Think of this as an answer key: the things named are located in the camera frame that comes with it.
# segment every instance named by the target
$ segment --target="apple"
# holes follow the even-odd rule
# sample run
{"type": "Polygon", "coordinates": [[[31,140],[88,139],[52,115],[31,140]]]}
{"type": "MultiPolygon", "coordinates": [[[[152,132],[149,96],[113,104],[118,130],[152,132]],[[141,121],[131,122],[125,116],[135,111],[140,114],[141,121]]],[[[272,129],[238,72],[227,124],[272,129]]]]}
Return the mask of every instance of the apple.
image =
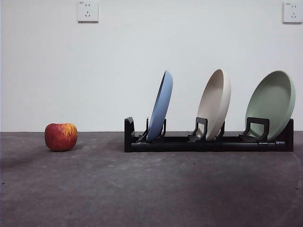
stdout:
{"type": "Polygon", "coordinates": [[[77,142],[77,128],[71,123],[49,124],[45,128],[45,144],[53,151],[72,149],[77,142]]]}

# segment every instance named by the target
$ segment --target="green plate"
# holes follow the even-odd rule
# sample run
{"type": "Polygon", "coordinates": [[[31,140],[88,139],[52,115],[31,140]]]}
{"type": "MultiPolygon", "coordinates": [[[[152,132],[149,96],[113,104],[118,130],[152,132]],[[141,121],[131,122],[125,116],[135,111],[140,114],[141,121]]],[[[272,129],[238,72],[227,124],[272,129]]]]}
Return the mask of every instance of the green plate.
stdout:
{"type": "MultiPolygon", "coordinates": [[[[283,71],[275,71],[266,76],[250,98],[245,115],[269,119],[268,140],[273,141],[286,127],[292,116],[295,103],[294,83],[283,71]]],[[[263,125],[252,124],[248,135],[259,137],[263,125]]]]}

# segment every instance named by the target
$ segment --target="white wall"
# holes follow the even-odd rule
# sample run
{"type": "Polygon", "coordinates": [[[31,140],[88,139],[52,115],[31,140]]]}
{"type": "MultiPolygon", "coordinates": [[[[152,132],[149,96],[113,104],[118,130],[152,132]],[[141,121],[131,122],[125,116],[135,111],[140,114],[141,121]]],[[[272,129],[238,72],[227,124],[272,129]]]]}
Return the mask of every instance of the white wall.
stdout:
{"type": "MultiPolygon", "coordinates": [[[[0,1],[0,24],[1,24],[1,1],[0,1]]],[[[1,29],[0,29],[0,52],[1,52],[1,29]]],[[[1,64],[0,64],[0,132],[1,132],[1,64]]]]}
{"type": "Polygon", "coordinates": [[[76,0],[1,1],[1,130],[143,130],[161,77],[174,78],[169,131],[194,128],[218,68],[232,80],[226,119],[243,130],[257,84],[274,70],[296,84],[303,130],[303,25],[282,24],[281,0],[100,0],[99,23],[78,24],[76,0]]]}

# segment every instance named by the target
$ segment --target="gray concrete floor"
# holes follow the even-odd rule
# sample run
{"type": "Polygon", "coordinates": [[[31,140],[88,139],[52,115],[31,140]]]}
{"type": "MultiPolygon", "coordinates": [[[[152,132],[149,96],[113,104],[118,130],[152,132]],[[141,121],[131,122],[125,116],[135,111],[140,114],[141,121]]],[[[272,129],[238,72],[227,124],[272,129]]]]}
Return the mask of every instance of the gray concrete floor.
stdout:
{"type": "Polygon", "coordinates": [[[1,133],[3,227],[302,227],[303,132],[294,152],[124,153],[123,133],[1,133]]]}

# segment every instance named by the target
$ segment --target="wall socket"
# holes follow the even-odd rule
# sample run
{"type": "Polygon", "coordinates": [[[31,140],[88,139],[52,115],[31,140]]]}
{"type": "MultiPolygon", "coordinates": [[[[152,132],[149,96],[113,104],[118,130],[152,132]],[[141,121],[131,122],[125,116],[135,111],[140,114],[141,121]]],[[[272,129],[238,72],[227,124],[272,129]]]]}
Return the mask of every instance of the wall socket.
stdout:
{"type": "Polygon", "coordinates": [[[302,8],[297,2],[284,2],[283,4],[283,23],[302,23],[302,8]]]}
{"type": "Polygon", "coordinates": [[[98,1],[78,2],[78,22],[98,22],[98,1]]]}

